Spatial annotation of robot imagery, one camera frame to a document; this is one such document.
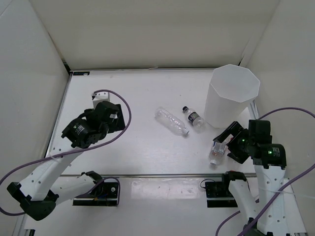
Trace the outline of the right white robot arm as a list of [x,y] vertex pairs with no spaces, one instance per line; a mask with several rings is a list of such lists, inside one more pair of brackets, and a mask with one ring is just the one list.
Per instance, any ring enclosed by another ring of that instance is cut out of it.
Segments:
[[248,128],[232,122],[215,142],[227,138],[228,157],[243,164],[252,159],[258,183],[258,202],[251,195],[247,178],[242,172],[228,171],[222,175],[221,191],[233,197],[244,220],[242,236],[288,236],[284,186],[286,152],[281,144],[274,144],[271,124],[267,120],[250,120]]

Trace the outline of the red-labelled clear plastic bottle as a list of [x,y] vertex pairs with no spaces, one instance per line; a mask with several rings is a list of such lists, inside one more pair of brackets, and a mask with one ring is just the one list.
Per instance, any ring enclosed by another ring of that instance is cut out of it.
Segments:
[[217,166],[222,163],[227,142],[213,142],[211,150],[209,152],[210,164]]

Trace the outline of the large clear plastic bottle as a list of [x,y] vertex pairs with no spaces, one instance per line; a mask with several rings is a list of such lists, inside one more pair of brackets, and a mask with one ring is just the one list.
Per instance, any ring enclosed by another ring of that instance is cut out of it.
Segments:
[[155,119],[174,135],[187,136],[189,134],[189,130],[186,128],[185,124],[163,107],[158,107],[156,109]]

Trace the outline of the small black-capped plastic bottle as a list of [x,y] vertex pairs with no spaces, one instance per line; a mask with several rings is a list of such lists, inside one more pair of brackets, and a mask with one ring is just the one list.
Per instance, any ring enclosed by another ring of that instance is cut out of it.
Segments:
[[205,120],[194,109],[184,106],[182,110],[186,119],[193,126],[196,132],[202,132],[205,127]]

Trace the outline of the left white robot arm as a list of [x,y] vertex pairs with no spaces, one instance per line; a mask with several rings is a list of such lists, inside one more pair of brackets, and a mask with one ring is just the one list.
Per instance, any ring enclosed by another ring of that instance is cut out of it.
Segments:
[[97,198],[106,194],[101,175],[83,172],[70,183],[58,178],[90,145],[103,140],[107,134],[125,131],[126,125],[120,104],[99,102],[94,108],[72,120],[62,131],[62,142],[25,179],[12,182],[7,191],[20,204],[23,212],[36,221],[46,218],[57,205],[76,197]]

